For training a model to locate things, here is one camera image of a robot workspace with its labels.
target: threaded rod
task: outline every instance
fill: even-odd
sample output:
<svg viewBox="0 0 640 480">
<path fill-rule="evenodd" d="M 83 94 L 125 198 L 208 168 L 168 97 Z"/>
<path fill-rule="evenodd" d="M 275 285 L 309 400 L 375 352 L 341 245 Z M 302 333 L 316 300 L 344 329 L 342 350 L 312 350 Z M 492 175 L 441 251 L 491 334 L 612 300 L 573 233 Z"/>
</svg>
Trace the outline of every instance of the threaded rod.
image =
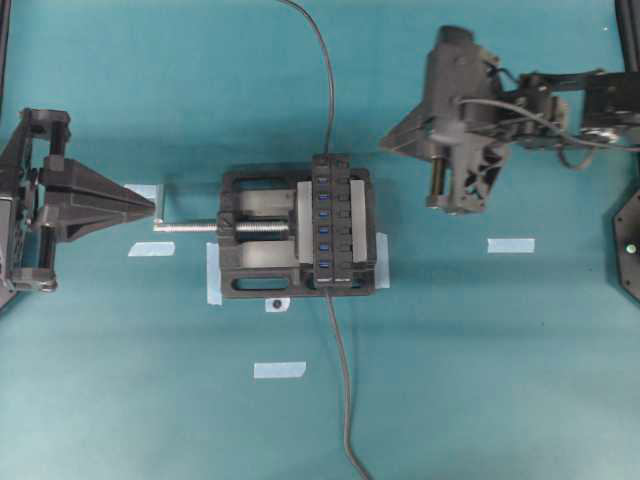
<svg viewBox="0 0 640 480">
<path fill-rule="evenodd" d="M 218 226 L 215 222 L 161 223 L 153 226 L 154 232 L 162 233 L 215 233 Z M 284 222 L 238 222 L 236 232 L 240 233 L 279 233 L 289 230 Z"/>
</svg>

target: black cable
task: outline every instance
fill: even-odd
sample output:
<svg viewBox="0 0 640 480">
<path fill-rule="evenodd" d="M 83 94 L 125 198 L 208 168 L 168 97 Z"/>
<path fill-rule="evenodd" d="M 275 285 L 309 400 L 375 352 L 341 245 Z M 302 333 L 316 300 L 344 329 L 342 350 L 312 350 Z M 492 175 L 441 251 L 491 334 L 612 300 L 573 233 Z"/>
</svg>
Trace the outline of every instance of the black cable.
<svg viewBox="0 0 640 480">
<path fill-rule="evenodd" d="M 584 158 L 580 161 L 580 163 L 571 163 L 567 160 L 567 157 L 564 154 L 564 148 L 558 147 L 558 159 L 560 163 L 567 167 L 569 170 L 573 170 L 574 172 L 581 172 L 585 170 L 589 165 L 591 165 L 591 161 L 593 160 L 593 152 L 595 152 L 595 148 L 589 150 L 589 152 L 584 156 Z"/>
<path fill-rule="evenodd" d="M 291 0 L 276 0 L 276 2 L 284 3 L 285 5 L 288 5 L 300 12 L 304 16 L 304 18 L 307 19 L 309 25 L 311 25 L 311 28 L 318 38 L 318 43 L 320 43 L 322 58 L 324 59 L 324 63 L 327 66 L 327 78 L 329 80 L 329 120 L 327 122 L 327 130 L 324 137 L 324 154 L 327 155 L 329 153 L 331 132 L 333 130 L 333 121 L 336 111 L 335 82 L 333 80 L 333 68 L 331 67 L 331 60 L 329 59 L 329 50 L 327 49 L 327 45 L 324 43 L 324 39 L 322 38 L 322 34 L 320 33 L 318 25 L 304 8 Z M 336 345 L 338 347 L 338 354 L 340 355 L 340 369 L 342 370 L 342 381 L 344 390 L 344 422 L 342 428 L 342 444 L 347 458 L 354 466 L 360 477 L 363 480 L 372 480 L 372 477 L 369 475 L 366 468 L 358 459 L 356 454 L 353 452 L 353 448 L 351 447 L 351 378 L 349 377 L 349 363 L 347 360 L 347 354 L 344 350 L 344 344 L 342 342 L 342 335 L 340 334 L 338 320 L 336 319 L 336 312 L 333 308 L 333 300 L 328 289 L 325 290 L 325 298 L 327 300 L 327 306 L 329 309 L 329 320 L 331 322 L 331 328 L 333 329 L 333 333 L 336 337 Z"/>
<path fill-rule="evenodd" d="M 342 443 L 344 451 L 349 458 L 351 464 L 355 467 L 363 480 L 371 480 L 372 477 L 367 472 L 360 459 L 356 456 L 351 448 L 351 379 L 349 377 L 349 363 L 347 361 L 347 354 L 344 351 L 344 343 L 342 343 L 342 335 L 340 334 L 340 327 L 338 326 L 338 320 L 336 319 L 336 312 L 333 308 L 333 299 L 329 290 L 324 292 L 327 300 L 327 307 L 329 308 L 329 320 L 331 321 L 331 328 L 336 337 L 336 344 L 338 346 L 338 353 L 340 355 L 340 368 L 342 369 L 342 380 L 344 382 L 344 423 L 342 429 Z"/>
<path fill-rule="evenodd" d="M 331 67 L 331 60 L 329 59 L 329 50 L 327 49 L 327 45 L 324 43 L 324 39 L 322 38 L 322 34 L 320 33 L 320 29 L 316 22 L 311 18 L 311 15 L 291 0 L 276 0 L 276 2 L 284 3 L 285 5 L 294 8 L 298 12 L 300 12 L 304 18 L 307 19 L 309 25 L 313 29 L 316 37 L 318 38 L 318 43 L 320 43 L 320 49 L 322 50 L 322 58 L 324 59 L 324 63 L 327 66 L 327 77 L 329 80 L 329 120 L 327 123 L 327 131 L 324 135 L 324 154 L 327 155 L 329 153 L 329 144 L 331 143 L 331 131 L 333 130 L 333 119 L 335 117 L 336 111 L 336 95 L 335 95 L 335 83 L 333 80 L 333 68 Z"/>
<path fill-rule="evenodd" d="M 562 138 L 567 143 L 572 143 L 574 145 L 578 145 L 581 147 L 587 148 L 605 148 L 611 150 L 622 150 L 624 152 L 640 152 L 640 147 L 628 147 L 626 145 L 619 145 L 617 143 L 599 143 L 599 142 L 590 142 L 588 140 L 583 140 L 578 137 L 574 137 L 573 135 L 565 132 L 558 126 L 554 125 L 549 120 L 546 120 L 538 114 L 532 112 L 531 110 L 527 110 L 526 108 L 518 107 L 517 105 L 512 105 L 511 103 L 502 102 L 500 100 L 490 100 L 487 98 L 461 98 L 456 100 L 456 104 L 464 105 L 465 103 L 473 103 L 478 105 L 486 105 L 489 107 L 502 108 L 503 110 L 511 110 L 523 117 L 527 117 L 534 122 L 539 123 L 540 125 L 547 127 L 553 133 L 555 133 L 558 137 Z"/>
</svg>

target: tape strip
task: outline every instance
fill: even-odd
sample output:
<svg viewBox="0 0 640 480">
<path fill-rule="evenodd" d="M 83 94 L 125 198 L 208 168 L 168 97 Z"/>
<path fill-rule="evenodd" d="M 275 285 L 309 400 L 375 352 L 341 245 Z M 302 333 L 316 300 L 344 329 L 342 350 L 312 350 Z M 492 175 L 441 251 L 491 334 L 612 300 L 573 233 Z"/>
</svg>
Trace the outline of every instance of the tape strip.
<svg viewBox="0 0 640 480">
<path fill-rule="evenodd" d="M 220 248 L 207 242 L 207 303 L 222 305 L 222 278 L 220 274 Z"/>
<path fill-rule="evenodd" d="M 124 188 L 128 188 L 132 192 L 136 192 L 138 195 L 146 198 L 147 200 L 156 199 L 156 185 L 134 185 L 131 183 L 125 184 Z"/>
<path fill-rule="evenodd" d="M 174 253 L 173 242 L 136 242 L 129 250 L 130 257 L 171 257 Z"/>
<path fill-rule="evenodd" d="M 307 362 L 254 363 L 253 378 L 300 378 L 307 370 Z"/>
<path fill-rule="evenodd" d="M 487 253 L 534 253 L 535 238 L 488 238 Z"/>
<path fill-rule="evenodd" d="M 376 233 L 376 249 L 378 251 L 378 261 L 376 262 L 375 268 L 376 289 L 391 288 L 389 238 L 385 233 Z"/>
</svg>

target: gray cable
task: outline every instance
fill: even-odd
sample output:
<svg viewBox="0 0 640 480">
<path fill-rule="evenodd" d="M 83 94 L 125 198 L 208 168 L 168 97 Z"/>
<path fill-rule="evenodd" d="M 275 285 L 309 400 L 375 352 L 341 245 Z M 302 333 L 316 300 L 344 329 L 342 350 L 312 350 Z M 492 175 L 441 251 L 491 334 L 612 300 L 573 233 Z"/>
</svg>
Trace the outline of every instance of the gray cable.
<svg viewBox="0 0 640 480">
<path fill-rule="evenodd" d="M 553 123 L 544 118 L 540 118 L 537 114 L 533 113 L 526 108 L 518 107 L 517 105 L 512 105 L 507 102 L 502 102 L 500 100 L 489 100 L 486 98 L 461 98 L 456 100 L 457 105 L 463 105 L 465 103 L 474 103 L 477 105 L 487 105 L 490 107 L 502 108 L 504 110 L 511 110 L 512 112 L 518 113 L 523 117 L 527 117 L 534 122 L 538 122 L 540 125 L 547 127 L 549 130 L 554 132 L 560 138 L 562 138 L 567 143 L 573 143 L 574 145 L 579 145 L 587 148 L 609 148 L 614 150 L 623 150 L 625 152 L 640 152 L 640 147 L 627 147 L 626 145 L 619 145 L 617 143 L 598 143 L 598 142 L 590 142 L 588 140 L 582 140 L 581 138 L 574 137 L 573 135 L 565 132 L 561 128 L 557 127 Z"/>
<path fill-rule="evenodd" d="M 324 63 L 327 66 L 327 77 L 329 80 L 329 120 L 327 122 L 327 130 L 324 136 L 324 154 L 327 155 L 329 153 L 331 132 L 333 130 L 333 121 L 336 111 L 335 82 L 333 80 L 333 68 L 331 67 L 331 60 L 329 59 L 329 50 L 327 49 L 327 45 L 324 43 L 324 39 L 322 38 L 322 34 L 320 33 L 318 25 L 316 25 L 316 22 L 304 8 L 291 0 L 276 0 L 276 2 L 284 3 L 285 5 L 288 5 L 300 12 L 304 16 L 304 18 L 307 19 L 309 25 L 311 25 L 311 28 L 318 38 L 318 43 L 320 43 L 322 58 L 324 59 Z M 336 319 L 336 312 L 333 308 L 333 300 L 328 289 L 325 290 L 325 298 L 327 299 L 327 306 L 329 307 L 329 319 L 331 321 L 331 328 L 333 329 L 333 333 L 336 337 L 336 344 L 338 347 L 338 353 L 340 355 L 342 381 L 344 383 L 344 422 L 342 429 L 342 444 L 344 446 L 344 451 L 347 455 L 347 458 L 349 458 L 349 461 L 357 470 L 360 478 L 362 478 L 363 480 L 372 480 L 372 477 L 369 475 L 366 468 L 360 462 L 356 454 L 353 453 L 353 449 L 351 448 L 351 379 L 349 377 L 349 363 L 347 361 L 347 354 L 344 351 L 342 335 L 340 334 L 340 327 L 338 326 L 338 321 Z"/>
<path fill-rule="evenodd" d="M 569 162 L 569 160 L 567 160 L 567 157 L 564 154 L 564 148 L 562 147 L 558 147 L 558 159 L 560 160 L 560 163 L 562 163 L 562 165 L 564 165 L 565 167 L 567 167 L 569 170 L 573 170 L 574 172 L 581 172 L 583 170 L 586 170 L 586 168 L 591 165 L 591 161 L 593 160 L 593 152 L 595 152 L 596 149 L 592 148 L 589 150 L 589 152 L 584 156 L 584 158 L 579 162 L 579 163 L 571 163 Z"/>
<path fill-rule="evenodd" d="M 324 43 L 324 39 L 322 38 L 322 34 L 320 33 L 320 29 L 316 22 L 311 18 L 311 15 L 291 0 L 276 0 L 276 2 L 284 3 L 285 5 L 294 8 L 298 12 L 300 12 L 304 18 L 307 19 L 309 25 L 313 29 L 316 37 L 318 38 L 318 43 L 320 43 L 320 49 L 322 50 L 322 58 L 324 59 L 324 63 L 327 66 L 327 77 L 329 79 L 329 121 L 327 123 L 327 131 L 324 135 L 324 154 L 327 155 L 329 153 L 329 144 L 331 143 L 331 131 L 333 130 L 333 119 L 335 117 L 336 111 L 336 94 L 335 94 L 335 83 L 333 81 L 333 68 L 331 67 L 331 60 L 329 59 L 329 50 L 327 49 L 327 45 Z"/>
<path fill-rule="evenodd" d="M 342 429 L 342 443 L 344 451 L 349 458 L 349 461 L 353 464 L 358 471 L 360 478 L 363 480 L 372 480 L 372 477 L 367 472 L 362 462 L 358 459 L 353 449 L 351 448 L 351 379 L 349 378 L 349 363 L 347 361 L 347 354 L 344 351 L 344 344 L 342 343 L 342 335 L 340 334 L 340 327 L 338 326 L 338 320 L 336 319 L 336 312 L 333 308 L 333 299 L 329 290 L 324 292 L 327 300 L 327 307 L 329 307 L 329 320 L 331 321 L 331 328 L 336 337 L 336 344 L 338 345 L 338 353 L 340 354 L 340 368 L 342 369 L 342 380 L 344 382 L 344 423 Z"/>
</svg>

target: teal surface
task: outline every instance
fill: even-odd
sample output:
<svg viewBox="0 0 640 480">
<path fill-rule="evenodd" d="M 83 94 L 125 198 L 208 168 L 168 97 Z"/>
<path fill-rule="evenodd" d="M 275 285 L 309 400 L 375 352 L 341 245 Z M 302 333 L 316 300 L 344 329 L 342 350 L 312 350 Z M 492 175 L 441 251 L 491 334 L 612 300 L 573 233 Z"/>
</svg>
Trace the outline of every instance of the teal surface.
<svg viewBox="0 0 640 480">
<path fill-rule="evenodd" d="M 333 149 L 370 169 L 389 234 L 392 288 L 335 302 L 375 478 L 640 477 L 640 310 L 617 286 L 610 226 L 631 156 L 576 174 L 514 148 L 488 212 L 454 218 L 422 207 L 425 164 L 376 148 L 418 102 L 439 25 L 474 30 L 515 73 L 616 71 L 613 2 L 304 5 L 335 67 Z M 168 183 L 173 218 L 214 216 L 231 167 L 321 149 L 319 49 L 273 1 L 14 0 L 12 22 L 2 138 L 22 107 L 68 110 L 68 155 Z M 501 237 L 536 252 L 487 255 Z M 155 240 L 175 256 L 127 257 Z M 59 291 L 0 319 L 1 479 L 355 478 L 323 301 L 207 305 L 207 241 L 146 220 L 59 248 Z M 253 380 L 254 362 L 286 361 L 304 377 Z"/>
</svg>

